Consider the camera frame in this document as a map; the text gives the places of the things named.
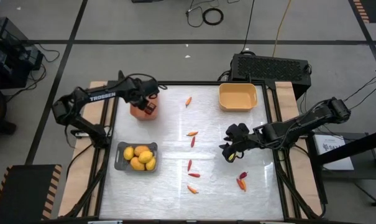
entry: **orange container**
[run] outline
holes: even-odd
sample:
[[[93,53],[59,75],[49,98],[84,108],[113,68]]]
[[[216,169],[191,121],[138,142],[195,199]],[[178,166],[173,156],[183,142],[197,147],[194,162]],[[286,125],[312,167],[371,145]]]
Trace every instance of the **orange container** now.
[[[251,83],[223,83],[219,86],[219,107],[224,111],[249,111],[257,106],[257,90]]]
[[[132,105],[130,105],[130,114],[140,121],[150,121],[150,120],[156,119],[157,113],[158,113],[158,95],[156,99],[148,99],[148,100],[150,103],[153,103],[154,105],[156,105],[156,108],[152,112],[152,114],[147,114],[145,113],[145,111],[142,111],[138,109],[138,107],[135,107]]]

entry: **gray floor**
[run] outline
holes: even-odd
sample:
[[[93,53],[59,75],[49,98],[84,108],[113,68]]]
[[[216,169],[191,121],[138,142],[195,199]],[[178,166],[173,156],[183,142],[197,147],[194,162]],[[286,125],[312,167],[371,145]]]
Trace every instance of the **gray floor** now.
[[[68,40],[81,2],[2,0],[0,16],[9,17],[30,39]],[[257,0],[249,39],[273,40],[287,2]],[[186,23],[185,11],[189,3],[189,0],[164,0],[152,4],[88,0],[76,40],[244,39],[251,1],[229,5],[226,0],[219,0],[224,21],[218,26],[203,25],[197,29]],[[198,16],[196,12],[192,13],[192,24],[200,22]],[[376,40],[376,24],[366,24],[366,27]],[[293,0],[279,39],[365,40],[365,37],[347,0]],[[61,44],[44,47],[61,53],[65,50],[65,45]],[[272,45],[246,47],[257,55],[272,55]],[[116,79],[119,69],[126,74],[148,73],[158,80],[216,80],[229,68],[232,55],[241,48],[241,44],[74,44],[56,97],[70,93],[76,86],[88,86],[91,81]],[[332,96],[345,98],[376,75],[376,63],[367,45],[278,45],[275,56],[305,59],[312,64],[308,107]],[[61,58],[45,63],[47,78],[39,87],[20,94],[9,103],[7,118],[18,125],[18,130],[13,136],[0,137],[0,181],[5,167],[25,162],[60,62]],[[347,104],[355,105],[375,87],[376,84],[364,89]],[[329,127],[341,132],[375,132],[376,92],[352,112],[349,122]],[[50,114],[34,164],[67,167],[71,155],[63,127],[57,125]],[[58,203],[64,183],[63,175]],[[360,184],[376,196],[375,182]],[[353,184],[326,181],[326,191],[329,199],[326,217],[345,222],[376,223],[376,208],[369,206],[370,200]]]

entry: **orange vase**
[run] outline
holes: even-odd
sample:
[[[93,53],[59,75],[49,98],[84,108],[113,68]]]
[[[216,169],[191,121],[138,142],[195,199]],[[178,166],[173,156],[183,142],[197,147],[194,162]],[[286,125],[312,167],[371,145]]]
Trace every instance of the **orange vase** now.
[[[145,111],[138,109],[138,107],[130,105],[130,114],[133,115],[140,121],[150,121],[154,120],[157,117],[158,113],[158,95],[156,99],[148,99],[150,103],[153,103],[156,108],[153,110],[152,114],[147,114]]]

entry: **yellow cable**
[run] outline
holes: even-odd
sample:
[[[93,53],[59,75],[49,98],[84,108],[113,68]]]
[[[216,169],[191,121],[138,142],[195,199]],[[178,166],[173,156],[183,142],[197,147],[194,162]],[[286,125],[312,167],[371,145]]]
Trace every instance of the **yellow cable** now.
[[[275,46],[273,47],[273,54],[272,54],[272,57],[275,56],[276,45],[277,45],[277,39],[278,39],[278,37],[279,37],[280,28],[282,28],[283,20],[285,20],[287,10],[288,10],[288,8],[290,7],[290,3],[291,3],[291,0],[288,0],[288,4],[287,4],[286,10],[285,10],[285,13],[283,14],[282,21],[280,21],[279,28],[277,29],[276,40],[275,40]]]

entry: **floor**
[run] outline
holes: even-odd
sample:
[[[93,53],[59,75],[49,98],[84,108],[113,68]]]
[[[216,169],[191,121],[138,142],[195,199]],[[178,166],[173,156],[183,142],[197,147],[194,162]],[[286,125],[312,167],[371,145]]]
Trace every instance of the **floor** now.
[[[357,16],[356,1],[292,0],[275,57],[305,59],[312,64],[308,106],[332,96],[345,98],[376,76],[376,50],[370,48],[376,49],[376,23],[363,23]],[[8,104],[7,119],[16,123],[18,130],[13,136],[0,136],[0,181],[12,164],[67,167],[72,149],[49,106],[76,86],[114,80],[120,69],[125,74],[148,73],[158,80],[216,80],[229,68],[233,54],[242,50],[251,2],[219,0],[224,13],[220,25],[193,28],[186,23],[189,0],[149,4],[129,0],[0,1],[0,16],[10,18],[29,39],[61,52],[58,60],[44,63],[47,77],[37,89],[21,93]],[[288,0],[255,1],[246,48],[257,55],[272,55],[287,4]],[[209,4],[201,6],[205,10]],[[216,20],[217,15],[208,17]],[[197,10],[191,12],[192,24],[199,24],[200,19]],[[45,54],[49,59],[55,56]],[[375,87],[364,89],[347,105],[357,104]],[[375,132],[376,92],[352,112],[349,122],[329,127],[335,132]],[[63,175],[57,204],[64,184]],[[360,184],[376,196],[375,182]],[[376,223],[376,208],[369,206],[370,200],[352,183],[326,181],[325,185],[329,199],[326,218]]]

